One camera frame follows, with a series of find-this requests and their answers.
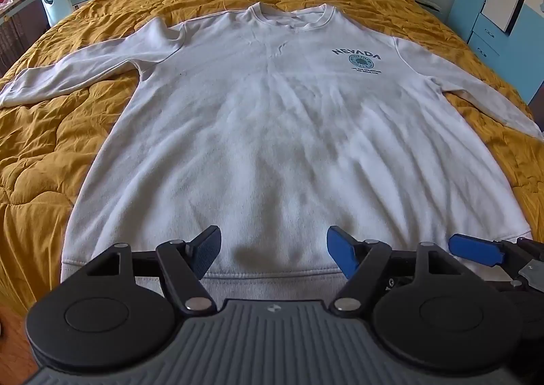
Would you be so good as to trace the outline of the mustard yellow quilt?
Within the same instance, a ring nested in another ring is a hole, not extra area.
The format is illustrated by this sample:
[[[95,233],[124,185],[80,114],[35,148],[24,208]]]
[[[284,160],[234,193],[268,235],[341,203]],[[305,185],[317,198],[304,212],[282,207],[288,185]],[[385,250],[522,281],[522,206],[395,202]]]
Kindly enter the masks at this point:
[[[410,39],[522,106],[518,91],[414,0],[91,0],[40,37],[5,73],[50,65],[88,45],[132,34],[153,17],[176,24],[255,2],[295,10],[330,3],[361,24]],[[136,88],[127,72],[1,112],[1,302],[19,314],[60,281],[66,224],[97,152]]]

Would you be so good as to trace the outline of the white Nevada sweatshirt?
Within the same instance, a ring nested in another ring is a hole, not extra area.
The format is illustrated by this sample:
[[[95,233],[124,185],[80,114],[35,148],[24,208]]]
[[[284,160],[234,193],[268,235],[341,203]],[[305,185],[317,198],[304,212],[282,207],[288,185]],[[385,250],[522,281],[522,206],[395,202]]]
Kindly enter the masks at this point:
[[[223,298],[334,297],[325,234],[399,250],[456,233],[530,236],[491,152],[445,98],[453,91],[524,138],[537,125],[507,98],[416,43],[324,4],[263,4],[137,32],[31,68],[3,107],[67,95],[136,69],[136,91],[69,217],[61,276],[116,242],[152,251],[222,234],[204,283]]]

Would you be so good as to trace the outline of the blue white wardrobe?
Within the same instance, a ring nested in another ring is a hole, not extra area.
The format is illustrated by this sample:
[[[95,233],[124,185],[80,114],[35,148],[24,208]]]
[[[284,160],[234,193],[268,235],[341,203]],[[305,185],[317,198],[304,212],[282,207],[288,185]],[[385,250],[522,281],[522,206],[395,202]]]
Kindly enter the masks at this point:
[[[454,0],[447,26],[529,103],[543,83],[543,0]]]

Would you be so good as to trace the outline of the white desk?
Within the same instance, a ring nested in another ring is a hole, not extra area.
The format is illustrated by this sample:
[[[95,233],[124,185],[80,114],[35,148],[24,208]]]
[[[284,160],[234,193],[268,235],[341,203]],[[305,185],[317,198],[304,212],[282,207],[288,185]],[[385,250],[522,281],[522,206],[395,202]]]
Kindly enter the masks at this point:
[[[78,9],[89,0],[71,0]],[[13,0],[1,5],[1,74],[36,42],[50,25],[40,0]]]

